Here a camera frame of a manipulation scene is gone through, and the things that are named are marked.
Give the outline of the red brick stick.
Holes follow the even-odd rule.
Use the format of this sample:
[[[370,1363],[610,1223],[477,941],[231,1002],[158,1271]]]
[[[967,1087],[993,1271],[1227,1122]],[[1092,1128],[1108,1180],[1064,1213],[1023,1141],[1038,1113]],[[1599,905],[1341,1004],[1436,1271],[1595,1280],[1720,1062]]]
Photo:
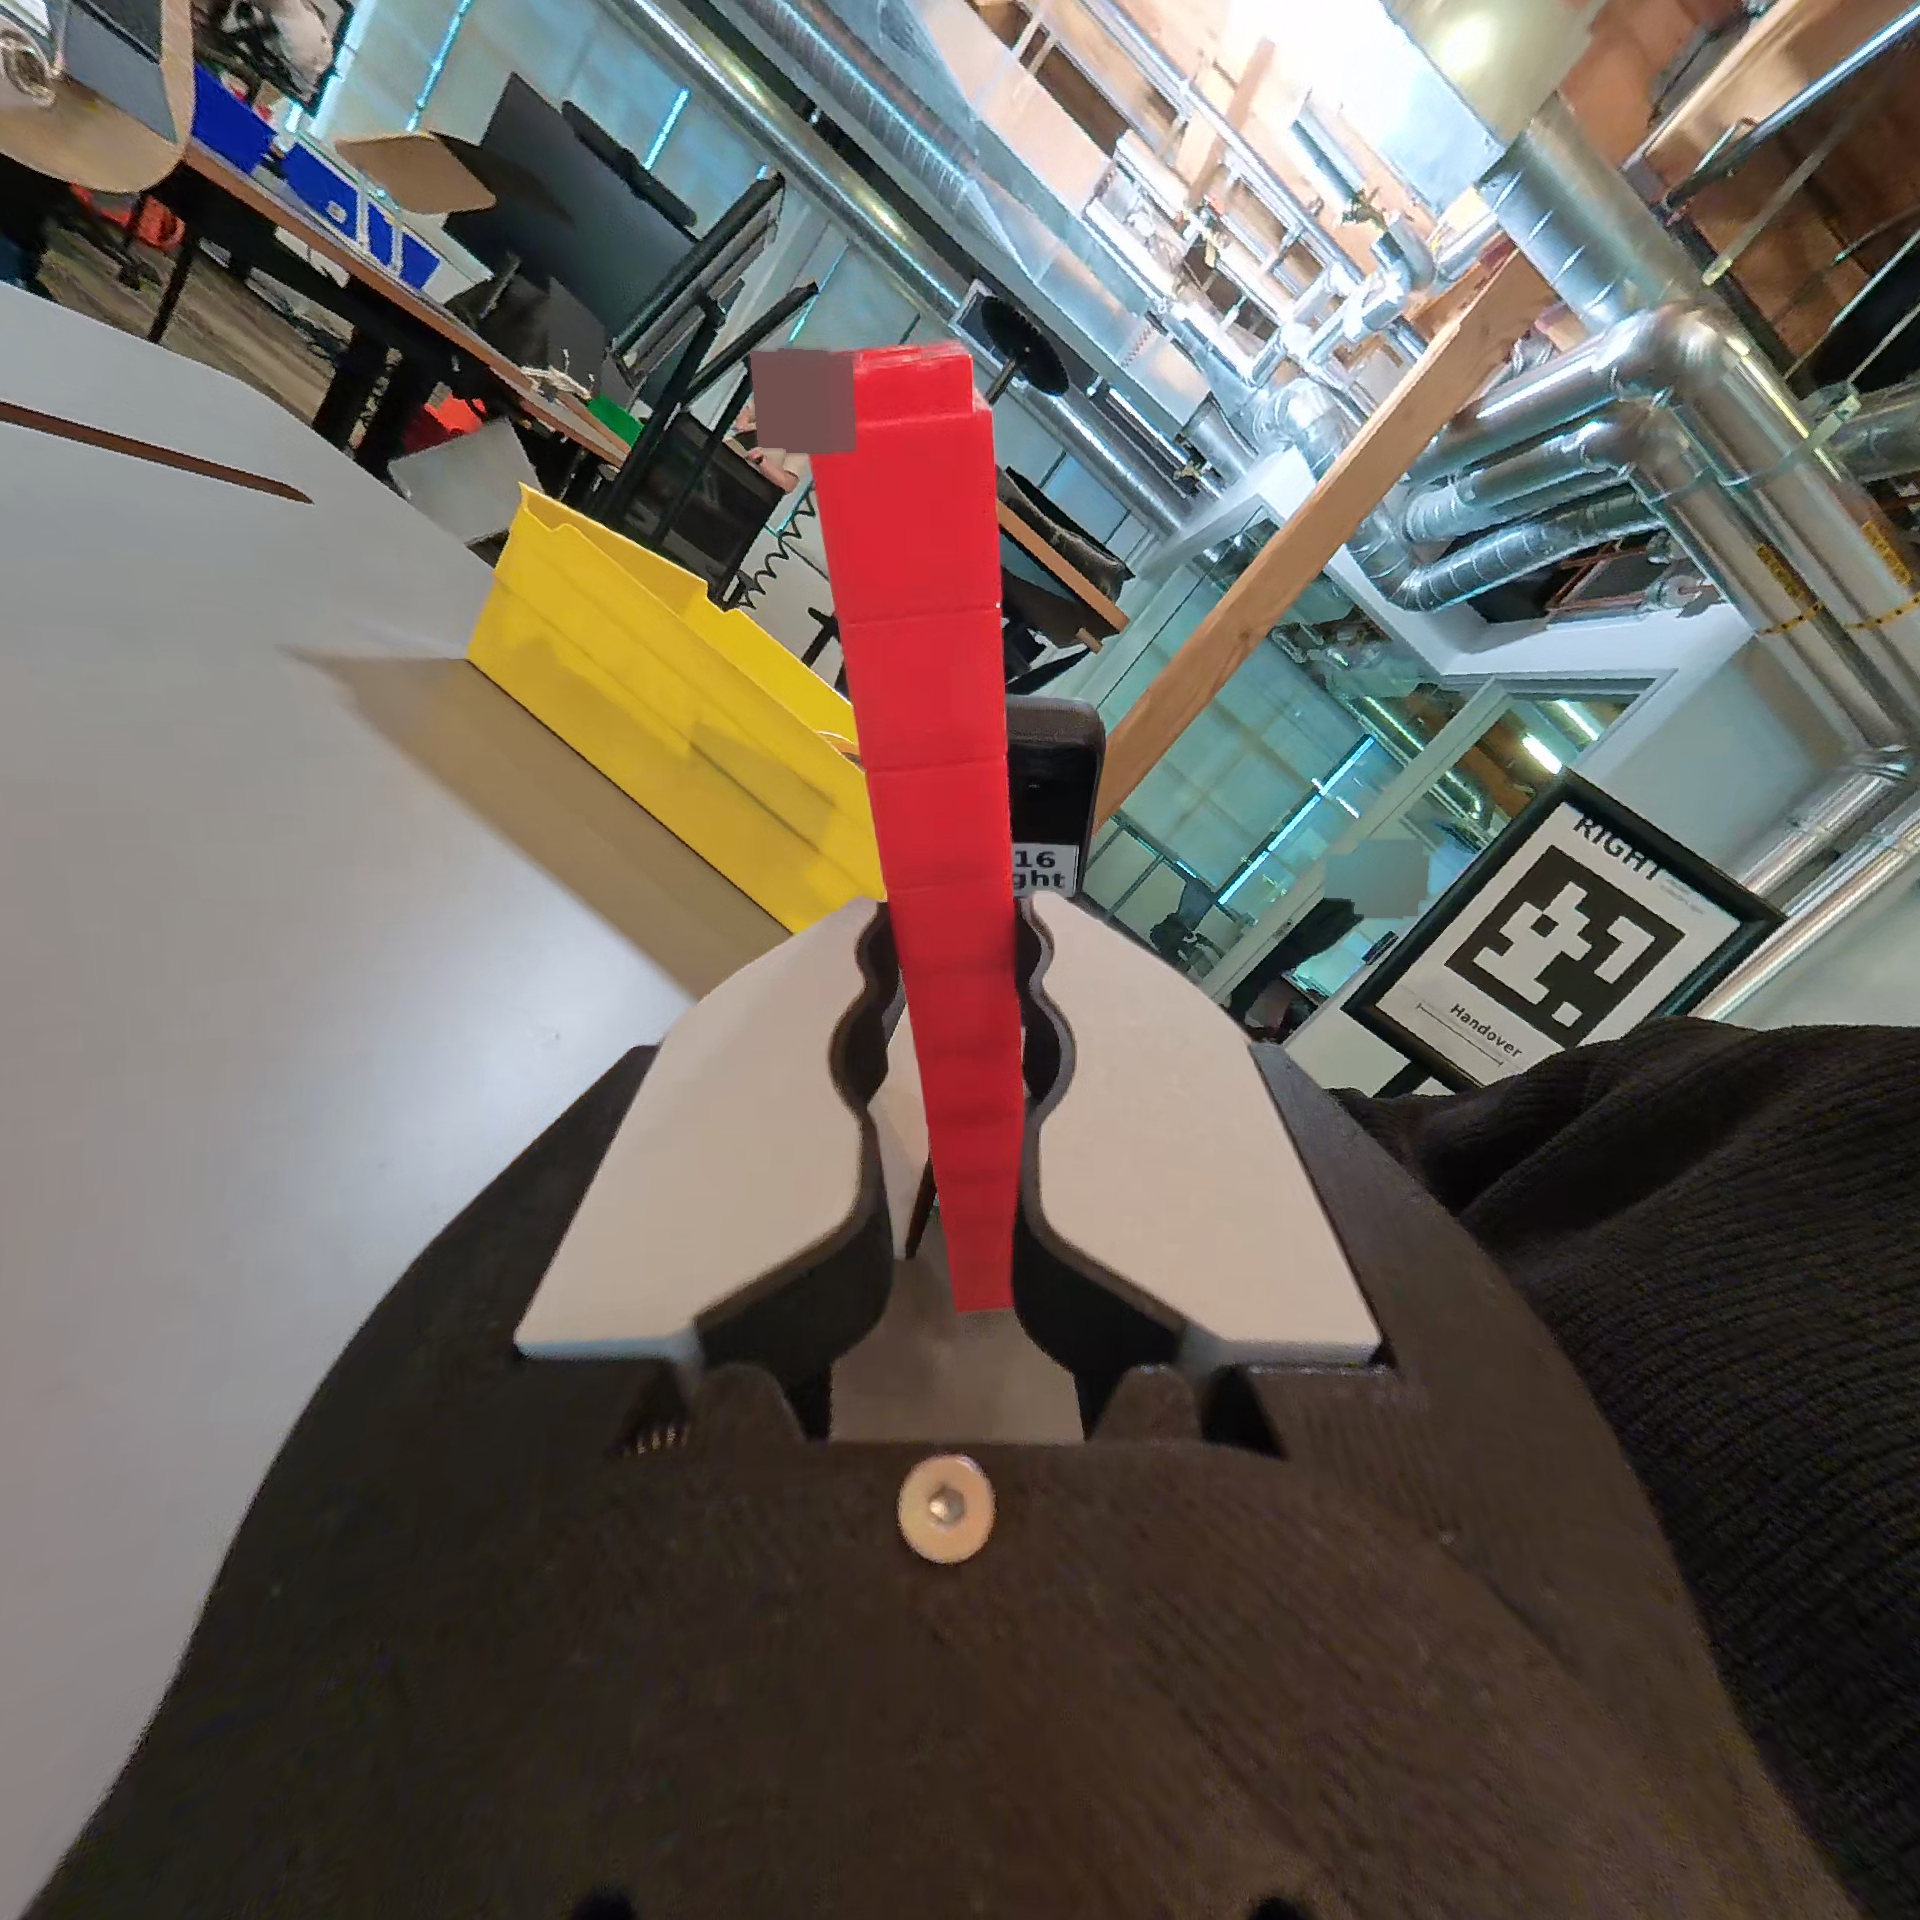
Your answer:
[[[827,351],[809,455],[960,1312],[1014,1301],[1023,1150],[996,430],[956,345]]]

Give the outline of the wooden top standing desk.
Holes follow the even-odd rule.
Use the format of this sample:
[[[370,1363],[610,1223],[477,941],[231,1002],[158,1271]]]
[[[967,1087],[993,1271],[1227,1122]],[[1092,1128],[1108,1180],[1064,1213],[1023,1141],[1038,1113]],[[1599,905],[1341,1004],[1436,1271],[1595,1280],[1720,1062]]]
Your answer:
[[[996,470],[996,522],[1002,635],[1015,666],[1097,653],[1125,627],[1119,593],[1133,576],[1129,563],[1008,468]]]

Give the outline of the silver ventilation duct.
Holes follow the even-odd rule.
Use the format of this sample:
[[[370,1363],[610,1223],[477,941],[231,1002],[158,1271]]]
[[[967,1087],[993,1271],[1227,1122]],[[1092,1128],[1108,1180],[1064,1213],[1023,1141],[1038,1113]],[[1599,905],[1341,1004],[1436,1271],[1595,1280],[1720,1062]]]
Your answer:
[[[958,334],[979,372],[1005,353],[985,329],[1000,298],[1061,360],[1049,395],[1023,375],[1012,405],[1141,526],[1175,542],[1218,537],[1251,453],[1209,461],[1223,422],[1147,296],[1092,259],[1093,238],[1033,174],[991,155],[914,95],[832,4],[607,4],[702,93],[927,319]]]
[[[1915,754],[1915,553],[1711,309],[1641,312],[1502,382],[1403,480],[1347,542],[1396,607],[1439,612],[1660,524],[1872,754]]]

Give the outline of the yellow storage bin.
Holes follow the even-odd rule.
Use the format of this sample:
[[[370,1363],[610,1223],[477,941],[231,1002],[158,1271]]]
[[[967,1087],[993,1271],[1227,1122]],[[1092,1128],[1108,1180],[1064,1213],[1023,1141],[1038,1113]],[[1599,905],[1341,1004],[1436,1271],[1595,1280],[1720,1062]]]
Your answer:
[[[852,702],[696,573],[521,487],[465,658],[787,932],[884,898]]]

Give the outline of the long wooden desk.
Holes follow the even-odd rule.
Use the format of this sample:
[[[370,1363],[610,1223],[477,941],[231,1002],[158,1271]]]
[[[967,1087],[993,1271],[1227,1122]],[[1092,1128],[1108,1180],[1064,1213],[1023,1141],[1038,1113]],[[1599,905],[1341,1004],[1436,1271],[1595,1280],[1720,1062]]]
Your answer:
[[[427,300],[275,181],[240,171],[189,139],[183,155],[148,190],[183,227],[178,264],[164,285],[148,338],[159,342],[206,244],[227,262],[264,273],[347,323],[347,347],[312,427],[329,446],[383,473],[400,453],[406,423],[437,383],[570,444],[576,461],[617,468],[628,444],[571,395],[545,397],[509,357]]]

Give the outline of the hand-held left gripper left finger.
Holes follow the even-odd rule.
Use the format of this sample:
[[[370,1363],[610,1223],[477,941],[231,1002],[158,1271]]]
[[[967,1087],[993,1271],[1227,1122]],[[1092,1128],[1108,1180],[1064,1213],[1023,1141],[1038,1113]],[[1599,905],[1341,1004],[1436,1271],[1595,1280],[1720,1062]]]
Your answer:
[[[894,1233],[871,1101],[899,969],[853,900],[699,998],[515,1328],[529,1359],[827,1372],[876,1328]]]

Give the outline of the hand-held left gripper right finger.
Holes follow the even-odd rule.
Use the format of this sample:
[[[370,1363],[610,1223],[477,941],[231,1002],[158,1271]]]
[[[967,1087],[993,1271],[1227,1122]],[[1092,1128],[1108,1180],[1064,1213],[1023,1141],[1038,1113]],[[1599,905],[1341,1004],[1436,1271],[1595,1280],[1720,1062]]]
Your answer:
[[[1077,1377],[1368,1365],[1377,1319],[1241,1026],[1073,900],[1022,900],[1019,936],[1027,1336]]]

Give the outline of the person's right forearm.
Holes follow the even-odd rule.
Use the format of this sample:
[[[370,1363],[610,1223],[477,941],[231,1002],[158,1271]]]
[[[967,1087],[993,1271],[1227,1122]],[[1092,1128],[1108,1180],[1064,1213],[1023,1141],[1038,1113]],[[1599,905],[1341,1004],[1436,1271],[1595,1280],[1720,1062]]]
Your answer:
[[[1836,1880],[1915,1916],[1915,1028],[1651,1019],[1335,1098],[1570,1357]]]

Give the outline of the blue parts tray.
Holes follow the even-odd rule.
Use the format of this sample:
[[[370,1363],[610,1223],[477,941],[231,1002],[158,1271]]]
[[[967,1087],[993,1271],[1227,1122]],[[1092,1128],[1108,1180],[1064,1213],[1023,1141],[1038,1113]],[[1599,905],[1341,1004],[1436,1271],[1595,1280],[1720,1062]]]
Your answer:
[[[469,283],[451,244],[324,142],[277,130],[226,78],[194,64],[194,119],[178,181],[198,180],[260,211],[314,257],[324,242],[374,276],[443,303]]]

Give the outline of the black monitor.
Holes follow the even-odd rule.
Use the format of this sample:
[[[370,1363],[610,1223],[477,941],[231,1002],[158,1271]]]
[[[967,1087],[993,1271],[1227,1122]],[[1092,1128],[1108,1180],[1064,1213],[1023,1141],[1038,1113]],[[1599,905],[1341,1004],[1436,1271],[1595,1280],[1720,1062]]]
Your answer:
[[[626,397],[721,319],[771,238],[780,174],[748,180],[706,225],[584,108],[512,73],[477,158],[492,204],[446,234],[483,270],[476,328],[521,367]]]

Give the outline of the black white marker sign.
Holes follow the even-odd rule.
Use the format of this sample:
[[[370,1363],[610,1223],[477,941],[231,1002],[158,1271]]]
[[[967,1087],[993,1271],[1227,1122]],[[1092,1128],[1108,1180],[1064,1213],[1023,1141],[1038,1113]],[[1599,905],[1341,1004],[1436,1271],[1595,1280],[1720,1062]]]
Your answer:
[[[1591,779],[1555,775],[1341,1011],[1450,1092],[1690,1011],[1783,912]]]

